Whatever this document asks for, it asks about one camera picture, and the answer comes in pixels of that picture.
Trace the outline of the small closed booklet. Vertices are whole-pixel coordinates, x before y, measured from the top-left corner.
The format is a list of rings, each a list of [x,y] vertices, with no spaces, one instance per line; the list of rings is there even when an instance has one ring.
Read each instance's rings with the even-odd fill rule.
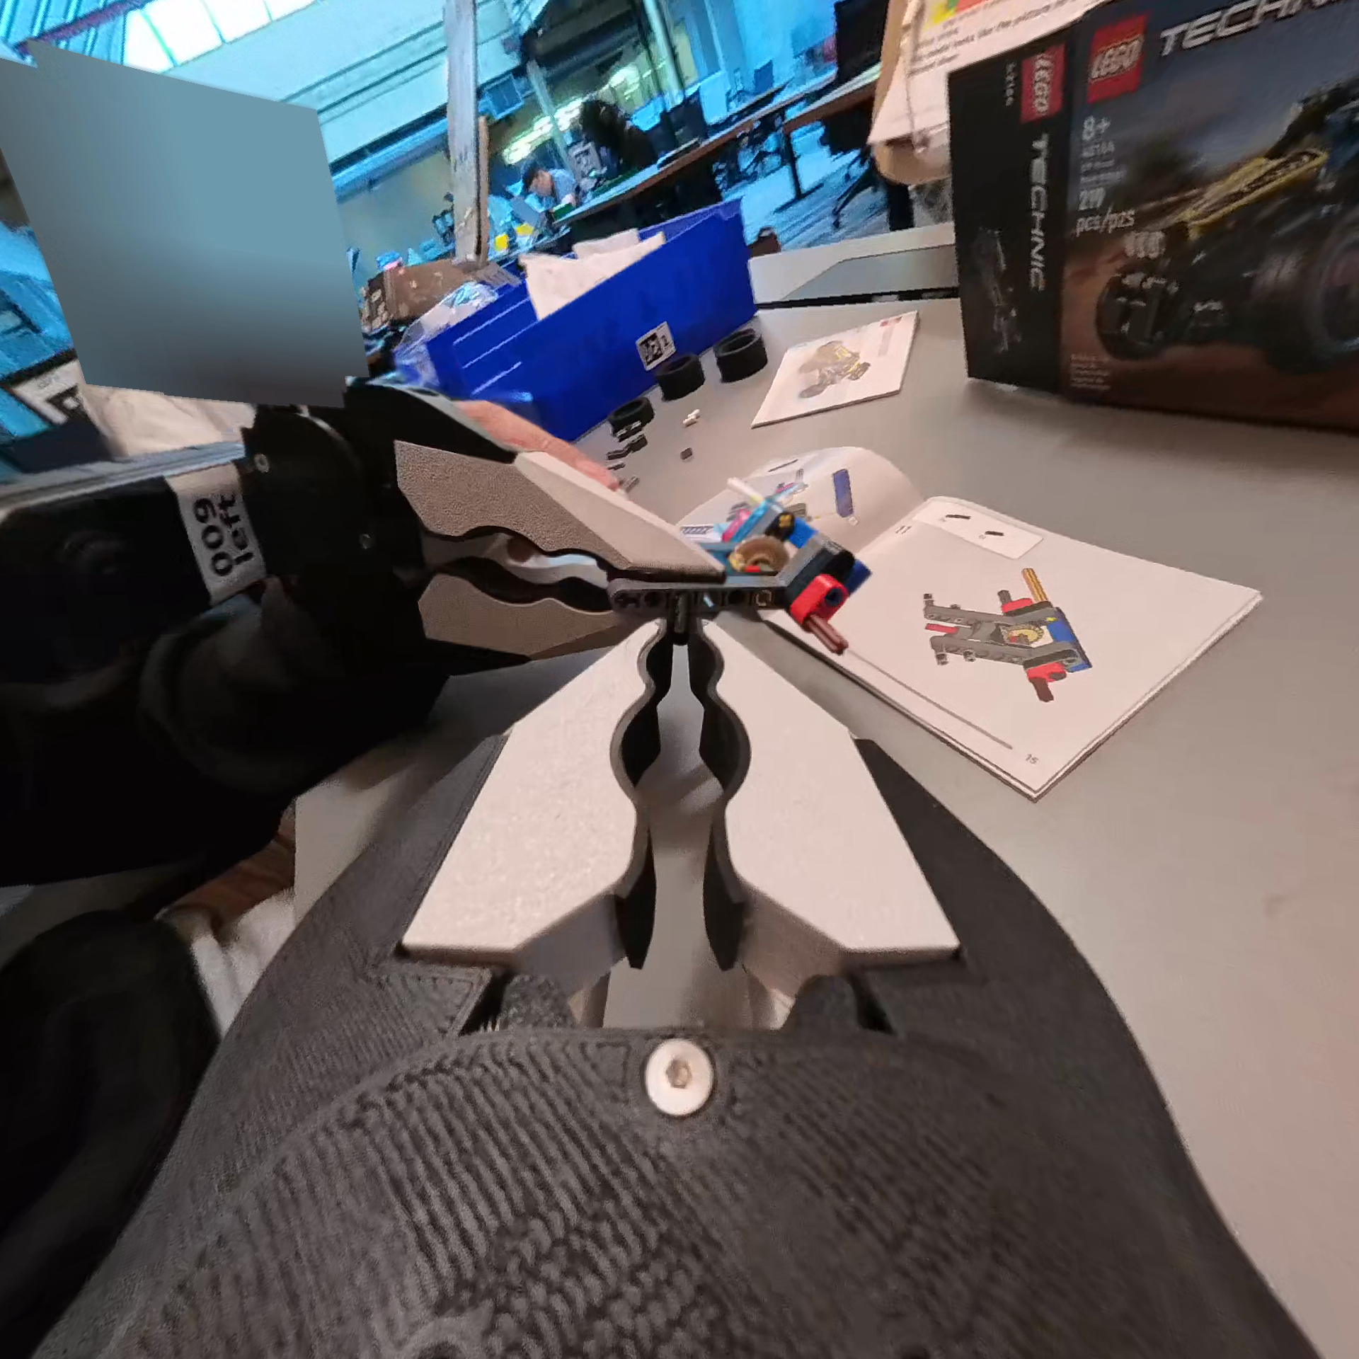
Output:
[[[753,430],[901,395],[920,311],[799,339],[779,354]]]

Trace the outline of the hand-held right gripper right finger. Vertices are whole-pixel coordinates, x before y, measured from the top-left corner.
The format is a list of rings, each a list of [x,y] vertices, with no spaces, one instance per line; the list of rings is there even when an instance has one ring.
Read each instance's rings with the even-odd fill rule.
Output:
[[[687,636],[687,677],[720,788],[702,873],[718,971],[794,998],[804,979],[952,961],[958,934],[849,725],[720,630]]]

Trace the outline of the person's left hand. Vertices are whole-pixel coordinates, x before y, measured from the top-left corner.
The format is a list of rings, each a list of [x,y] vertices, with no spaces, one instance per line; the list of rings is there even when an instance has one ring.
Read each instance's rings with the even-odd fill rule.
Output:
[[[507,449],[540,449],[553,453],[563,466],[574,466],[578,473],[597,478],[602,490],[620,490],[620,473],[602,472],[594,453],[584,453],[578,443],[540,430],[536,420],[495,406],[495,400],[456,400],[456,412],[480,427],[487,442],[507,443]]]

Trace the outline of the clear plastic bag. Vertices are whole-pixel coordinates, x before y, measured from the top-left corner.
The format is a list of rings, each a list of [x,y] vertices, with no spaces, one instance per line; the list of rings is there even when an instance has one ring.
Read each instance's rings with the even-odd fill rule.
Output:
[[[360,332],[365,337],[442,337],[465,315],[487,311],[495,301],[522,289],[517,270],[501,260],[406,260],[385,267],[360,291]]]

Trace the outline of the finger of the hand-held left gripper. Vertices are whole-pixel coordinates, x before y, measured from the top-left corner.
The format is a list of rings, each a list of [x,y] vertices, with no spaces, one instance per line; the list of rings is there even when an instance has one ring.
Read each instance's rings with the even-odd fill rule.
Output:
[[[501,657],[570,657],[634,636],[589,553],[540,553],[517,535],[427,537],[419,622],[430,642]]]
[[[465,547],[476,537],[507,535],[550,561],[594,561],[602,577],[720,577],[720,566],[680,529],[543,449],[513,449],[501,466],[485,453],[393,442],[393,485],[437,542]]]

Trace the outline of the instruction poster on cardboard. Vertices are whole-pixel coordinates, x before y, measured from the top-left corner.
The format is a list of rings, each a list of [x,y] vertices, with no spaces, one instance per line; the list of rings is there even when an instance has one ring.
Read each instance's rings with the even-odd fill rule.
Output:
[[[891,0],[875,126],[875,170],[891,183],[951,179],[951,74],[1082,20],[1091,0]]]

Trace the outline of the small lego assembly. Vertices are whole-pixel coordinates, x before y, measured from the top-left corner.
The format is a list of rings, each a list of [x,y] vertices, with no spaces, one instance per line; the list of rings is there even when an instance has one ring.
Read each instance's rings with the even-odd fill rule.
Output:
[[[779,613],[832,657],[849,655],[836,613],[868,583],[868,569],[779,500],[739,478],[731,490],[739,496],[739,516],[697,537],[712,566],[707,577],[615,577],[608,608],[620,616],[659,616],[670,636],[720,613]]]

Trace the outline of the open instruction booklet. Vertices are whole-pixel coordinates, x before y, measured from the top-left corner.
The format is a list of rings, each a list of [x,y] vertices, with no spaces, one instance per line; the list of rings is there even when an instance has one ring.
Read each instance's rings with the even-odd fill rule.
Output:
[[[784,453],[739,485],[868,569],[836,616],[846,655],[804,655],[1027,799],[1262,605],[967,500],[925,500],[875,449]]]

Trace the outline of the white upright board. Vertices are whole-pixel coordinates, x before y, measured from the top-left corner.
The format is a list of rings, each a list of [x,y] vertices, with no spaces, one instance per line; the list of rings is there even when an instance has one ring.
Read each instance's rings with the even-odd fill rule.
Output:
[[[456,259],[487,260],[485,118],[480,118],[480,7],[445,0],[445,126],[450,126],[450,211]]]

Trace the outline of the white paper sheet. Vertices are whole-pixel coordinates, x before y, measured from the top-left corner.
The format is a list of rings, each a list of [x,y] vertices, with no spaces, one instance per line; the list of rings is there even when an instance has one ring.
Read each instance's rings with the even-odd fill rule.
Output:
[[[570,301],[589,295],[622,267],[659,251],[663,242],[665,242],[665,232],[644,236],[638,228],[622,228],[615,236],[578,242],[570,259],[553,259],[553,251],[517,259],[536,315],[543,323],[543,315],[563,311]]]

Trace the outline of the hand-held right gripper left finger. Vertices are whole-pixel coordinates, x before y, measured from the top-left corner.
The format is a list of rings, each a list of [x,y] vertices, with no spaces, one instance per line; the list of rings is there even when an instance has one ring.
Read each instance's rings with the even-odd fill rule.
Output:
[[[647,867],[622,732],[659,698],[659,642],[663,622],[644,622],[506,732],[406,923],[412,961],[536,973],[570,998],[622,961],[620,903]]]

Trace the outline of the blue plastic bin with tag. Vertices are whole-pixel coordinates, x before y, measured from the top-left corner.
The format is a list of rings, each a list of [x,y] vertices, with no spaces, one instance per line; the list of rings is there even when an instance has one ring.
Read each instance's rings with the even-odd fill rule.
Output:
[[[578,442],[659,388],[670,354],[702,354],[758,315],[739,205],[644,228],[644,259],[540,315],[531,284],[476,315],[393,344],[412,388],[495,400]]]

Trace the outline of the brown wooden pole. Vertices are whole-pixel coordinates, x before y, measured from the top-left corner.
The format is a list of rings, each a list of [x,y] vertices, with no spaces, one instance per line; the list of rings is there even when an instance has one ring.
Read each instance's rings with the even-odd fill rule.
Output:
[[[198,912],[212,923],[232,923],[246,912],[255,912],[260,899],[288,893],[291,886],[297,886],[297,834],[291,834],[291,819],[280,819],[276,834],[255,856],[246,856],[232,872],[176,893],[164,913]]]

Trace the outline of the person's left forearm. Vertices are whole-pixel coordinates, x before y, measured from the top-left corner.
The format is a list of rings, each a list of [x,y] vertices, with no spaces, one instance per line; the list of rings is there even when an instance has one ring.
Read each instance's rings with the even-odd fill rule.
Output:
[[[271,577],[80,682],[6,682],[0,882],[228,867],[280,811],[419,725],[450,682],[414,592]]]

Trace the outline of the toy car set box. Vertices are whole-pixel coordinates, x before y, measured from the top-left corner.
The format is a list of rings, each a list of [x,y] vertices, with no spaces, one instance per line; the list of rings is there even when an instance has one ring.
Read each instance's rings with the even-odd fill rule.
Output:
[[[1359,7],[1124,0],[951,74],[967,381],[1359,430]]]

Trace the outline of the person's body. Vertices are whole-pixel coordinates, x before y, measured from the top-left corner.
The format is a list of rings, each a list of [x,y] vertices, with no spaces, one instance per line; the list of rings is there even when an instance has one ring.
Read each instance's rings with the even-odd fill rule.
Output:
[[[0,1355],[35,1355],[109,1254],[212,1065],[164,921],[80,913],[0,973]]]

